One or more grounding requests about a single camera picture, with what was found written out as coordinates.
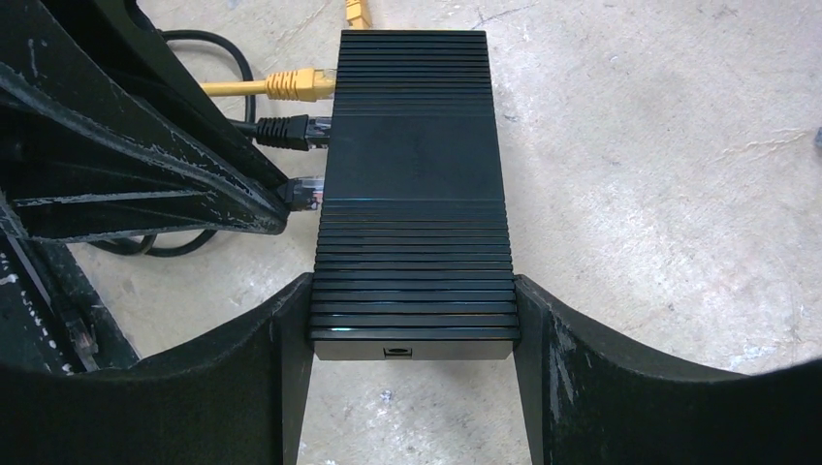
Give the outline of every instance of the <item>concrete floor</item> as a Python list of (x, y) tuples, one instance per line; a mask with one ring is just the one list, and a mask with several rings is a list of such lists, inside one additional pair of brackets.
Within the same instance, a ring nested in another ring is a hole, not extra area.
[[(225, 35), (255, 72), (333, 67), (342, 0), (143, 0)], [(515, 271), (667, 353), (756, 373), (822, 356), (822, 4), (371, 0), (378, 28), (485, 29)], [(210, 46), (174, 46), (201, 80)], [(241, 115), (241, 99), (221, 108)], [(264, 102), (260, 115), (330, 114)], [(264, 150), (291, 175), (325, 152)], [(145, 357), (313, 263), (319, 215), (165, 261), (73, 246)], [(181, 240), (175, 234), (163, 242)], [(317, 362), (301, 465), (525, 464), (512, 360)]]

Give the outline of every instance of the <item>power port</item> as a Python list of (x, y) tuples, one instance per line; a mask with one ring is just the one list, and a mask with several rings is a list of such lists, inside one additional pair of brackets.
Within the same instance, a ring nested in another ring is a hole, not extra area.
[(383, 349), (383, 355), (385, 358), (411, 358), (411, 349)]

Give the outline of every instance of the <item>black cable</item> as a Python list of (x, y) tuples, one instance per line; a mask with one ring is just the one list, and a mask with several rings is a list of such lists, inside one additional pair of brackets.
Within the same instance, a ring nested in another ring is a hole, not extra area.
[[(245, 58), (245, 55), (243, 55), (239, 48), (225, 37), (214, 34), (213, 32), (199, 31), (194, 29), (180, 29), (175, 31), (159, 32), (166, 42), (201, 41), (222, 47), (223, 49), (228, 51), (232, 55), (232, 57), (234, 57), (235, 61), (237, 61), (239, 75), (242, 78), (242, 80), (254, 80), (254, 74), (251, 72), (251, 65), (248, 64), (248, 60)], [(250, 124), (251, 127), (255, 128), (256, 130), (256, 119), (256, 96), (248, 95), (245, 97), (245, 123)], [(135, 240), (127, 238), (120, 238), (111, 241), (98, 240), (94, 242), (89, 242), (89, 244), (93, 245), (94, 247), (97, 247), (98, 249), (105, 250), (106, 252), (111, 252), (116, 255), (129, 256), (145, 254), (151, 257), (173, 258), (190, 254), (191, 252), (194, 252), (200, 247), (203, 247), (206, 244), (206, 242), (208, 242), (209, 240), (211, 240), (212, 237), (214, 237), (215, 234), (217, 234), (217, 231), (205, 230), (201, 232), (200, 235), (195, 237), (192, 241), (180, 245), (179, 247), (154, 247), (154, 240), (157, 238), (156, 234), (144, 236), (141, 242), (137, 242)]]
[[(180, 29), (176, 31), (160, 31), (160, 35), (166, 42), (171, 41), (200, 41), (209, 42), (216, 46), (222, 47), (228, 51), (232, 57), (237, 61), (239, 68), (239, 76), (242, 80), (254, 80), (254, 74), (251, 72), (251, 65), (245, 59), (245, 55), (239, 51), (231, 41), (223, 36), (218, 36), (213, 32), (198, 31), (195, 29)], [(257, 120), (257, 96), (245, 96), (245, 122), (254, 123)]]
[(237, 121), (235, 119), (230, 119), (230, 123), (234, 126), (235, 129), (240, 131), (241, 134), (246, 136), (249, 139), (254, 139), (257, 137), (257, 124), (255, 123), (248, 123), (245, 121)]
[(96, 240), (89, 242), (89, 244), (98, 249), (105, 250), (117, 255), (142, 255), (151, 250), (154, 241), (157, 239), (156, 234), (144, 235), (140, 242), (135, 242), (131, 239), (115, 239), (112, 242), (107, 240)]

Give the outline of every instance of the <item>black power cord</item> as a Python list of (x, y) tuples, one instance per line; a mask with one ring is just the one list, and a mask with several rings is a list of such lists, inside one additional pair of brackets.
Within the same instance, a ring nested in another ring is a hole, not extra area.
[[(232, 44), (231, 41), (225, 37), (214, 34), (213, 32), (198, 31), (194, 29), (180, 29), (175, 31), (159, 31), (160, 35), (166, 42), (171, 41), (200, 41), (215, 44), (216, 46), (224, 48), (228, 51), (239, 68), (239, 74), (242, 80), (254, 80), (254, 74), (251, 72), (251, 65), (245, 55), (239, 51), (239, 48)], [(249, 95), (245, 97), (245, 123), (256, 127), (255, 120), (257, 119), (257, 100), (256, 96)], [(142, 241), (137, 242), (133, 239), (119, 238), (112, 240), (97, 240), (89, 242), (89, 244), (98, 249), (111, 252), (116, 255), (148, 255), (150, 257), (173, 258), (190, 254), (195, 250), (203, 247), (206, 242), (211, 240), (217, 231), (205, 230), (195, 237), (191, 242), (183, 244), (179, 247), (154, 247), (154, 240), (157, 239), (156, 234), (146, 235)]]

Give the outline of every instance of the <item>yellow ethernet cable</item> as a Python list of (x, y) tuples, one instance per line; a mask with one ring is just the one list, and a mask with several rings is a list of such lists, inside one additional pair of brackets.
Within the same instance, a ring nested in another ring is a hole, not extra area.
[(304, 68), (268, 75), (265, 80), (205, 82), (200, 84), (209, 97), (266, 94), (272, 100), (316, 102), (333, 96), (336, 70)]
[(345, 20), (353, 29), (370, 29), (371, 13), (366, 0), (345, 0)]

